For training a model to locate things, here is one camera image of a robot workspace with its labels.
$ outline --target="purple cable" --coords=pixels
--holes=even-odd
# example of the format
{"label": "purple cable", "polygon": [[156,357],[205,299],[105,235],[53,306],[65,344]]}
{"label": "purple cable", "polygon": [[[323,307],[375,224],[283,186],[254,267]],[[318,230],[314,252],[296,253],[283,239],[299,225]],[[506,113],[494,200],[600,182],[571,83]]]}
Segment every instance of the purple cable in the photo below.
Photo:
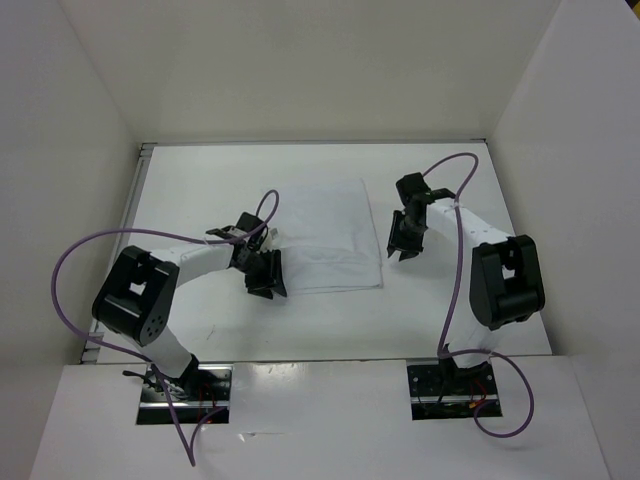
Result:
{"label": "purple cable", "polygon": [[141,354],[140,352],[136,352],[135,350],[131,350],[125,347],[120,347],[118,345],[114,345],[113,343],[105,342],[104,340],[98,340],[97,338],[94,338],[88,333],[80,330],[71,322],[71,320],[67,318],[64,311],[62,310],[62,307],[60,306],[60,300],[58,299],[58,277],[60,275],[60,269],[64,261],[67,259],[67,257],[69,257],[69,255],[71,255],[71,253],[81,245],[84,245],[85,243],[90,242],[91,240],[94,240],[99,237],[104,237],[106,235],[114,235],[119,233],[142,233],[146,235],[155,235],[158,237],[172,238],[174,240],[180,240],[188,243],[197,243],[202,245],[224,245],[229,243],[233,244],[233,243],[240,242],[245,238],[249,238],[255,235],[256,233],[262,231],[275,215],[276,210],[278,209],[278,205],[280,203],[280,195],[276,190],[269,190],[267,193],[264,194],[264,196],[262,197],[262,200],[260,200],[260,204],[259,204],[260,206],[258,207],[258,210],[260,209],[260,207],[262,207],[267,197],[271,194],[275,196],[275,201],[274,201],[273,209],[271,210],[271,213],[269,213],[267,218],[265,218],[264,222],[262,222],[256,228],[238,237],[235,237],[232,239],[209,241],[209,240],[204,240],[199,238],[191,238],[191,237],[185,237],[182,235],[176,235],[174,233],[160,232],[157,230],[147,230],[144,228],[115,228],[111,230],[102,230],[100,232],[92,233],[91,235],[81,238],[80,240],[75,242],[73,245],[71,245],[69,248],[67,248],[64,251],[64,253],[60,255],[60,258],[58,259],[55,267],[53,268],[53,273],[51,274],[51,301],[53,302],[53,308],[58,314],[58,317],[60,317],[60,320],[62,320],[62,323],[64,323],[69,330],[71,330],[76,336],[88,342],[95,343],[102,347],[111,348],[118,352],[128,353],[129,355],[132,355],[144,362],[148,362],[151,364],[151,369],[155,373],[156,378],[158,378],[160,385],[162,386],[162,389],[167,398],[167,404],[169,405],[169,414],[171,415],[171,420],[173,421],[173,424],[176,426],[176,430],[178,430],[178,436],[180,437],[180,441],[182,442],[182,445],[184,446],[184,449],[187,452],[187,456],[189,457],[189,461],[191,462],[191,465],[194,467],[196,466],[196,461],[193,454],[193,446],[196,438],[196,433],[198,432],[201,424],[204,423],[205,420],[208,420],[214,413],[217,413],[218,410],[214,410],[213,412],[208,413],[202,418],[201,423],[198,424],[198,426],[193,432],[193,435],[191,436],[191,444],[187,443],[187,439],[184,436],[184,432],[180,427],[180,422],[178,421],[178,415],[175,411],[175,407],[173,406],[173,402],[171,401],[171,395],[170,395],[169,389],[165,383],[166,377],[160,372],[160,370],[158,370],[158,368],[155,365],[153,365],[153,362],[151,361],[151,359],[148,358],[146,355]]}
{"label": "purple cable", "polygon": [[464,232],[462,229],[462,215],[460,214],[460,206],[459,206],[460,195],[462,195],[462,192],[464,191],[465,187],[471,181],[471,178],[473,177],[473,175],[476,173],[476,170],[478,169],[478,164],[480,163],[480,159],[476,154],[471,152],[456,153],[454,155],[449,155],[448,157],[445,157],[442,160],[436,162],[426,172],[422,174],[423,177],[426,177],[429,173],[431,173],[433,170],[435,170],[437,167],[439,167],[443,163],[458,157],[473,158],[473,168],[471,169],[471,172],[469,172],[469,175],[467,175],[467,177],[464,179],[464,181],[458,188],[458,191],[456,192],[456,196],[454,199],[454,208],[456,213],[456,224],[457,224],[457,231],[458,231],[458,261],[456,266],[456,278],[454,282],[453,293],[451,294],[451,302],[449,303],[447,316],[444,321],[444,326],[442,327],[442,333],[440,334],[440,341],[438,342],[438,358],[441,358],[441,359],[453,358],[453,357],[457,357],[458,355],[468,355],[468,354],[476,353],[476,354],[488,355],[489,357],[500,358],[515,369],[518,375],[520,375],[520,378],[522,379],[522,382],[524,383],[524,386],[527,389],[527,394],[529,396],[529,414],[527,415],[527,418],[525,419],[524,423],[512,432],[496,433],[496,432],[487,430],[485,427],[483,427],[480,424],[480,420],[478,419],[478,414],[480,413],[480,411],[484,407],[486,407],[489,403],[494,403],[495,400],[483,402],[480,405],[478,405],[473,411],[473,419],[476,422],[476,425],[478,426],[478,428],[482,432],[495,438],[510,438],[510,437],[515,437],[516,435],[522,433],[529,426],[529,424],[531,423],[531,419],[533,418],[533,412],[535,408],[533,390],[531,389],[531,385],[529,384],[527,377],[524,375],[520,367],[518,367],[518,365],[516,365],[516,363],[513,360],[511,360],[509,357],[501,353],[493,352],[491,350],[486,350],[486,349],[480,349],[480,348],[459,350],[457,352],[449,352],[447,351],[447,348],[445,345],[445,342],[447,340],[447,334],[449,333],[449,328],[451,327],[451,321],[453,320],[453,313],[456,308],[456,303],[458,302],[458,296],[460,295],[460,284],[462,282],[462,264],[464,260]]}

